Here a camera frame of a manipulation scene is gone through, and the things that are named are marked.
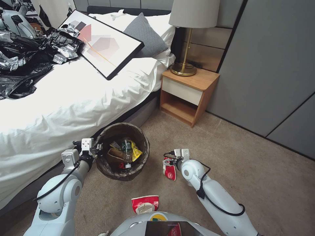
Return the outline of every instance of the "lampshade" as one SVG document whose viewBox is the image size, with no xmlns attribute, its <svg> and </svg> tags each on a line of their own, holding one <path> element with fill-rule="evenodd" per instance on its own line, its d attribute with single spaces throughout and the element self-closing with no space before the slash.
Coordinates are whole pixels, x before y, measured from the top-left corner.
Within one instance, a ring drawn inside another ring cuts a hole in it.
<svg viewBox="0 0 315 236">
<path fill-rule="evenodd" d="M 169 24 L 185 28 L 217 25 L 220 0 L 174 0 Z"/>
</svg>

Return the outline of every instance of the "gold lamp base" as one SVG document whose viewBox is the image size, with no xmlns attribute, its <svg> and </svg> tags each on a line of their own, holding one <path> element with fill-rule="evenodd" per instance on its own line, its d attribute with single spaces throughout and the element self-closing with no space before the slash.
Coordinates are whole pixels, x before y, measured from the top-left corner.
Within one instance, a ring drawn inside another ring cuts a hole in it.
<svg viewBox="0 0 315 236">
<path fill-rule="evenodd" d="M 171 68 L 171 72 L 180 76 L 192 76 L 197 73 L 197 68 L 189 63 L 185 64 L 183 69 L 183 63 L 174 63 Z"/>
</svg>

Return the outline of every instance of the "black picture frame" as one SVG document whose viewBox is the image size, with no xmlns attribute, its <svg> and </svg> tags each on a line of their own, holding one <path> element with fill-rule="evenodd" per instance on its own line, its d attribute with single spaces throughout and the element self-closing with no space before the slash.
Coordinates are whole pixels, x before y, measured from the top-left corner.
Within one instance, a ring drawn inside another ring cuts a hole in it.
<svg viewBox="0 0 315 236">
<path fill-rule="evenodd" d="M 139 41 L 140 42 L 140 44 L 108 75 L 108 76 L 105 76 L 95 65 L 93 65 L 93 63 L 91 62 L 91 61 L 89 61 L 88 60 L 88 58 L 86 58 L 83 54 L 81 54 L 96 70 L 98 70 L 107 80 L 111 80 L 114 76 L 116 76 L 117 75 L 117 73 L 125 66 L 125 65 L 127 65 L 127 63 L 131 60 L 131 59 L 133 59 L 137 54 L 138 54 L 138 52 L 140 52 L 141 51 L 141 49 L 144 47 L 144 43 L 141 41 L 141 40 L 138 40 L 138 39 L 136 39 L 136 38 L 134 38 L 134 37 L 132 37 L 132 36 L 130 36 L 130 35 L 128 35 L 128 34 L 126 34 L 126 33 L 124 33 L 124 32 L 122 32 L 122 31 L 120 31 L 120 30 L 118 30 L 118 29 L 116 29 L 116 28 L 114 28 L 114 27 L 112 27 L 112 26 L 110 26 L 110 25 L 107 25 L 107 24 L 105 24 L 104 22 L 101 22 L 101 21 L 99 21 L 99 20 L 97 20 L 97 19 L 94 19 L 93 17 L 91 17 L 91 16 L 89 16 L 89 15 L 86 15 L 86 14 L 84 14 L 84 13 L 82 13 L 82 12 L 80 12 L 80 11 L 78 11 L 78 10 L 74 10 L 64 21 L 63 21 L 63 23 L 59 26 L 59 28 L 60 27 L 62 27 L 64 24 L 65 24 L 65 22 L 68 20 L 68 18 L 69 17 L 71 17 L 71 15 L 74 13 L 74 12 L 79 12 L 80 14 L 82 14 L 83 16 L 85 16 L 85 17 L 89 17 L 89 18 L 91 18 L 91 19 L 93 19 L 93 20 L 95 20 L 95 21 L 97 21 L 97 22 L 100 22 L 100 23 L 102 23 L 103 25 L 106 25 L 106 26 L 108 26 L 108 27 L 110 27 L 110 28 L 112 28 L 112 29 L 114 29 L 114 30 L 116 30 L 117 32 L 119 32 L 119 33 L 122 33 L 122 34 L 124 34 L 124 35 L 126 35 L 126 36 L 128 36 L 128 37 L 130 37 L 130 38 L 132 38 L 132 39 L 135 39 L 135 40 L 137 40 L 137 41 Z"/>
</svg>

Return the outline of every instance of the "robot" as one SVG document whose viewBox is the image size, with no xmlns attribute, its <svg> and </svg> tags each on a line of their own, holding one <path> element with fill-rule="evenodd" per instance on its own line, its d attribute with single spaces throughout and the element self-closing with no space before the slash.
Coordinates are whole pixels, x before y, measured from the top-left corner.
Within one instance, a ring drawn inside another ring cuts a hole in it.
<svg viewBox="0 0 315 236">
<path fill-rule="evenodd" d="M 24 236 L 74 236 L 74 213 L 82 191 L 84 178 L 92 167 L 92 138 L 81 141 L 82 151 L 67 149 L 62 154 L 65 165 L 61 175 L 51 178 L 38 192 L 36 213 Z M 165 165 L 175 165 L 188 184 L 197 191 L 198 199 L 226 236 L 260 236 L 253 227 L 245 207 L 205 171 L 206 165 L 190 159 L 189 149 L 175 149 L 166 153 Z M 111 236 L 124 235 L 204 235 L 218 234 L 184 217 L 154 211 L 126 219 Z"/>
<path fill-rule="evenodd" d="M 30 39 L 36 38 L 34 28 L 25 18 L 27 11 L 32 8 L 31 3 L 0 0 L 0 30 L 8 30 Z"/>
</svg>

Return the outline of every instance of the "gray wall panel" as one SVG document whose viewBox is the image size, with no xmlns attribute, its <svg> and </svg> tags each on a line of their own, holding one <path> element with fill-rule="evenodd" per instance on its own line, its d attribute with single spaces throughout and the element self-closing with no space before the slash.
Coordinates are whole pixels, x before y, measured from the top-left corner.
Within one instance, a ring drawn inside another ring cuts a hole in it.
<svg viewBox="0 0 315 236">
<path fill-rule="evenodd" d="M 171 10 L 172 6 L 173 0 L 141 0 L 144 9 Z"/>
<path fill-rule="evenodd" d="M 140 0 L 111 0 L 111 6 L 125 8 L 140 8 Z"/>
<path fill-rule="evenodd" d="M 230 37 L 231 29 L 223 28 L 205 28 L 193 29 L 191 42 L 195 44 L 202 44 L 206 46 L 224 49 Z M 186 30 L 185 42 L 187 42 L 188 30 Z"/>
<path fill-rule="evenodd" d="M 243 0 L 220 0 L 217 26 L 233 28 Z"/>
<path fill-rule="evenodd" d="M 110 0 L 89 0 L 90 6 L 110 7 Z"/>
<path fill-rule="evenodd" d="M 208 111 L 266 136 L 315 89 L 315 1 L 249 0 Z"/>
<path fill-rule="evenodd" d="M 267 138 L 315 159 L 315 95 Z"/>
<path fill-rule="evenodd" d="M 88 0 L 73 0 L 73 2 L 78 11 L 86 12 L 89 5 Z"/>
<path fill-rule="evenodd" d="M 186 43 L 183 44 L 181 61 L 184 60 L 185 49 Z M 203 69 L 216 71 L 223 52 L 223 49 L 191 43 L 190 49 L 188 51 L 187 61 L 193 61 L 195 62 L 194 64 L 198 63 L 198 66 L 201 66 Z"/>
</svg>

